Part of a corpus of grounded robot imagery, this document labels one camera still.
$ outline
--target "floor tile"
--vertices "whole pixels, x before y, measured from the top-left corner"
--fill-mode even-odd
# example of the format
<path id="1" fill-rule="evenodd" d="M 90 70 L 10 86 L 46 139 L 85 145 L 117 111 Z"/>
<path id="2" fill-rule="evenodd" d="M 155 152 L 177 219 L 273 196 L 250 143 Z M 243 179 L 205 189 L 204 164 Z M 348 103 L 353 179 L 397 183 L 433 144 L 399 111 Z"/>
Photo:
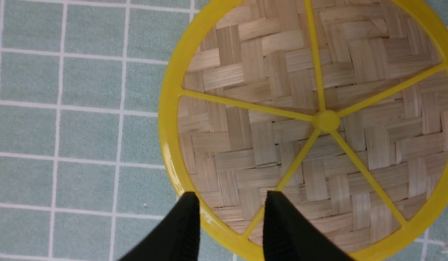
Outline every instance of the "floor tile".
<path id="1" fill-rule="evenodd" d="M 158 111 L 159 93 L 166 66 L 127 63 L 126 103 L 131 111 Z"/>
<path id="2" fill-rule="evenodd" d="M 121 161 L 163 165 L 156 118 L 124 116 Z"/>
<path id="3" fill-rule="evenodd" d="M 3 47 L 59 51 L 63 5 L 6 0 Z"/>
<path id="4" fill-rule="evenodd" d="M 102 3 L 126 3 L 126 0 L 83 0 L 87 2 L 102 2 Z"/>
<path id="5" fill-rule="evenodd" d="M 0 254 L 47 256 L 50 212 L 0 208 Z"/>
<path id="6" fill-rule="evenodd" d="M 156 7 L 190 8 L 190 0 L 133 0 L 133 4 L 152 5 Z"/>
<path id="7" fill-rule="evenodd" d="M 448 261 L 448 249 L 442 246 L 428 244 L 426 261 Z"/>
<path id="8" fill-rule="evenodd" d="M 189 24 L 188 13 L 132 9 L 127 55 L 133 58 L 169 60 Z"/>
<path id="9" fill-rule="evenodd" d="M 448 206 L 428 230 L 428 239 L 448 241 Z"/>
<path id="10" fill-rule="evenodd" d="M 56 213 L 53 256 L 106 261 L 109 258 L 111 217 Z"/>
<path id="11" fill-rule="evenodd" d="M 200 254 L 198 261 L 209 260 L 232 260 L 233 254 L 217 243 L 204 230 L 201 230 L 200 236 Z"/>
<path id="12" fill-rule="evenodd" d="M 50 207 L 52 188 L 53 161 L 0 157 L 0 203 Z"/>
<path id="13" fill-rule="evenodd" d="M 448 26 L 448 0 L 426 0 L 426 3 L 438 13 L 441 21 Z"/>
<path id="14" fill-rule="evenodd" d="M 56 206 L 111 212 L 115 171 L 114 166 L 59 162 Z"/>
<path id="15" fill-rule="evenodd" d="M 62 103 L 119 109 L 121 80 L 121 61 L 66 58 Z"/>
<path id="16" fill-rule="evenodd" d="M 386 261 L 419 261 L 421 259 L 423 243 L 413 242 Z"/>
<path id="17" fill-rule="evenodd" d="M 121 167 L 118 193 L 119 213 L 164 216 L 176 203 L 166 170 Z"/>
<path id="18" fill-rule="evenodd" d="M 124 8 L 69 5 L 66 52 L 122 56 L 125 15 Z"/>
<path id="19" fill-rule="evenodd" d="M 59 155 L 95 160 L 116 160 L 119 115 L 61 111 Z"/>
<path id="20" fill-rule="evenodd" d="M 208 3 L 209 0 L 195 0 L 195 9 L 203 9 Z"/>
<path id="21" fill-rule="evenodd" d="M 0 258 L 0 261 L 45 261 L 45 258 L 42 259 L 11 259 L 11 258 Z"/>
<path id="22" fill-rule="evenodd" d="M 0 99 L 56 104 L 58 71 L 57 56 L 2 53 Z"/>
<path id="23" fill-rule="evenodd" d="M 158 224 L 159 220 L 116 218 L 114 238 L 114 258 L 118 260 L 144 239 Z"/>
<path id="24" fill-rule="evenodd" d="M 54 155 L 56 110 L 0 105 L 0 152 Z"/>

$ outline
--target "center hub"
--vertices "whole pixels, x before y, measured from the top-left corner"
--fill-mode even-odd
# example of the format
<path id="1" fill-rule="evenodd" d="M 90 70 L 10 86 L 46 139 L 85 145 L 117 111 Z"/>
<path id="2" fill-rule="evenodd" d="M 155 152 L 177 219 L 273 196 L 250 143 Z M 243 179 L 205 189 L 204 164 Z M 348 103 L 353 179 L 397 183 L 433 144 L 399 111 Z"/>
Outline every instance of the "center hub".
<path id="1" fill-rule="evenodd" d="M 321 111 L 315 115 L 312 124 L 322 132 L 333 132 L 340 126 L 340 117 L 335 111 Z"/>

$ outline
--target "bamboo steamer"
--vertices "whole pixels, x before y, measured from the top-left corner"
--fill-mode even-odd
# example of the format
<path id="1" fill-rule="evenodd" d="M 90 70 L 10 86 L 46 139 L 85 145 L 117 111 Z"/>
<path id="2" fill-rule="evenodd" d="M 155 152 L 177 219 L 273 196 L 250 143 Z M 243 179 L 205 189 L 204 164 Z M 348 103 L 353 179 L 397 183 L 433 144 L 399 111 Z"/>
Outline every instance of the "bamboo steamer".
<path id="1" fill-rule="evenodd" d="M 197 94 L 178 102 L 187 178 L 215 217 L 255 245 L 266 193 L 283 189 L 344 251 L 371 247 L 426 204 L 448 162 L 441 61 L 421 25 L 389 0 L 246 0 L 207 32 L 184 76 L 182 88 Z M 335 116 L 319 120 L 319 111 Z"/>

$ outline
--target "yellow plastic frame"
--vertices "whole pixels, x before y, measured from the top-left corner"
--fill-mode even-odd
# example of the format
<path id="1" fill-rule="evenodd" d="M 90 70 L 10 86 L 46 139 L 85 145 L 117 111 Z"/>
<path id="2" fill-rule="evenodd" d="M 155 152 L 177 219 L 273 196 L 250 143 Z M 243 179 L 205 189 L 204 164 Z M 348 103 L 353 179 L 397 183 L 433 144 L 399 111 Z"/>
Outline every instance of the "yellow plastic frame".
<path id="1" fill-rule="evenodd" d="M 314 121 L 315 116 L 300 114 L 292 111 L 285 111 L 283 109 L 276 109 L 265 107 L 262 105 L 250 104 L 243 101 L 226 99 L 208 94 L 201 94 L 198 92 L 184 90 L 182 88 L 182 80 L 189 66 L 192 57 L 195 54 L 199 44 L 206 36 L 207 32 L 232 8 L 236 7 L 243 0 L 212 0 L 191 22 L 187 30 L 185 30 L 182 38 L 172 53 L 166 73 L 164 75 L 163 87 L 161 90 L 159 102 L 159 141 L 163 154 L 164 163 L 168 172 L 169 178 L 174 186 L 176 193 L 180 196 L 185 191 L 195 191 L 193 183 L 191 182 L 187 169 L 182 158 L 179 138 L 178 138 L 178 103 L 181 96 L 190 96 L 197 99 L 204 99 L 211 102 L 239 106 L 245 109 L 253 109 L 270 114 L 290 117 L 293 119 Z M 398 84 L 397 86 L 388 89 L 376 96 L 359 102 L 349 108 L 337 112 L 339 117 L 344 117 L 350 113 L 363 109 L 371 104 L 374 104 L 388 96 L 391 96 L 405 88 L 419 82 L 432 74 L 439 71 L 446 70 L 448 73 L 448 30 L 441 22 L 438 16 L 431 10 L 423 0 L 392 0 L 396 5 L 400 6 L 405 12 L 411 15 L 426 31 L 428 36 L 434 42 L 439 51 L 442 63 L 420 73 L 413 78 Z M 320 55 L 317 44 L 316 30 L 314 18 L 312 13 L 311 0 L 305 0 L 307 11 L 307 19 L 310 30 L 312 56 L 315 66 L 315 76 L 317 81 L 317 90 L 319 97 L 320 111 L 325 111 L 325 97 L 322 83 L 322 70 L 320 66 Z M 282 190 L 283 187 L 290 180 L 290 177 L 295 173 L 297 167 L 306 156 L 310 147 L 314 144 L 321 131 L 315 129 L 313 134 L 308 139 L 306 145 L 295 158 L 293 164 L 289 167 L 287 174 L 282 178 L 276 190 Z M 395 233 L 386 237 L 385 239 L 373 244 L 372 246 L 362 249 L 360 251 L 350 253 L 350 255 L 359 261 L 379 261 L 395 254 L 410 244 L 415 238 L 424 232 L 438 215 L 443 211 L 448 204 L 448 162 L 446 168 L 441 176 L 435 191 L 428 199 L 426 204 L 418 211 L 418 213 L 409 221 L 403 218 L 403 215 L 398 211 L 396 206 L 392 203 L 390 198 L 386 195 L 383 189 L 375 181 L 368 169 L 356 157 L 351 148 L 341 138 L 338 132 L 330 132 L 333 138 L 338 142 L 346 154 L 351 158 L 358 169 L 363 173 L 365 178 L 370 182 L 382 200 L 390 207 L 393 215 L 401 223 L 400 229 Z M 198 195 L 201 204 L 201 217 L 203 229 L 218 241 L 220 244 L 228 248 L 230 251 L 236 253 L 248 261 L 263 261 L 262 247 L 249 241 L 248 236 L 252 230 L 257 226 L 259 221 L 263 218 L 263 208 L 257 213 L 254 221 L 250 224 L 247 231 L 239 235 L 222 222 L 206 205 L 204 200 Z"/>

